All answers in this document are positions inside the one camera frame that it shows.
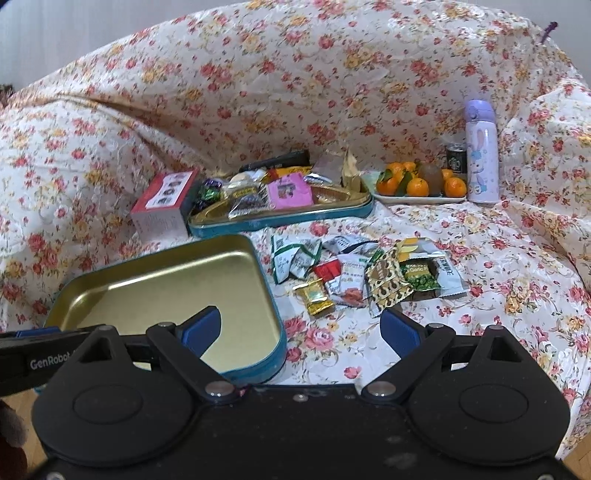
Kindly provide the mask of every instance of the thermos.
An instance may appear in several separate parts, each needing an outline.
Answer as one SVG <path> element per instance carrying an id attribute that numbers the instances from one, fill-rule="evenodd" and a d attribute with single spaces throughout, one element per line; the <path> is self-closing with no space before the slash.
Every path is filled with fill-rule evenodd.
<path id="1" fill-rule="evenodd" d="M 468 200 L 475 203 L 499 201 L 499 145 L 495 111 L 484 100 L 466 102 L 466 149 Z"/>

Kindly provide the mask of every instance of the purple bottle cap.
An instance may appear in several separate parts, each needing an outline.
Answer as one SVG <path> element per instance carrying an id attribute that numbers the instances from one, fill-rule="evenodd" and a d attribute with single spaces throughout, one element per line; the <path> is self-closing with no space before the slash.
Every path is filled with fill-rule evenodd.
<path id="1" fill-rule="evenodd" d="M 495 109 L 485 100 L 469 100 L 464 108 L 466 122 L 495 123 Z"/>

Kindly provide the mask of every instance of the red and white box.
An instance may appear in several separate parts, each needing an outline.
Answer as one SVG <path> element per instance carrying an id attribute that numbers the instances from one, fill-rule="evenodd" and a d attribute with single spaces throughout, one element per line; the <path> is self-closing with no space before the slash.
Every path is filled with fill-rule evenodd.
<path id="1" fill-rule="evenodd" d="M 198 172 L 158 173 L 131 209 L 142 243 L 189 237 L 187 218 L 199 188 Z"/>

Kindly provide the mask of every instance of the pink package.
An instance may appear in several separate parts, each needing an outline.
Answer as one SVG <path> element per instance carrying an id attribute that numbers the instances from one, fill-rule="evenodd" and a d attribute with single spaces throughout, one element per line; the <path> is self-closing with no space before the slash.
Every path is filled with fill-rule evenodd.
<path id="1" fill-rule="evenodd" d="M 276 209 L 307 207 L 314 203 L 312 189 L 301 173 L 290 173 L 267 185 L 269 201 Z"/>

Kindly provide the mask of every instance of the white tray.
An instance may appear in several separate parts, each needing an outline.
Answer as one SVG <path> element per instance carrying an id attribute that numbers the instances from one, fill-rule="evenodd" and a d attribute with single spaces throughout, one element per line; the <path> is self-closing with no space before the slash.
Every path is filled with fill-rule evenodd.
<path id="1" fill-rule="evenodd" d="M 378 195 L 375 191 L 375 183 L 378 181 L 380 172 L 367 171 L 361 175 L 361 180 L 365 184 L 365 188 L 376 200 L 379 200 L 384 205 L 441 205 L 443 203 L 462 203 L 466 201 L 466 197 L 389 197 L 385 195 Z"/>

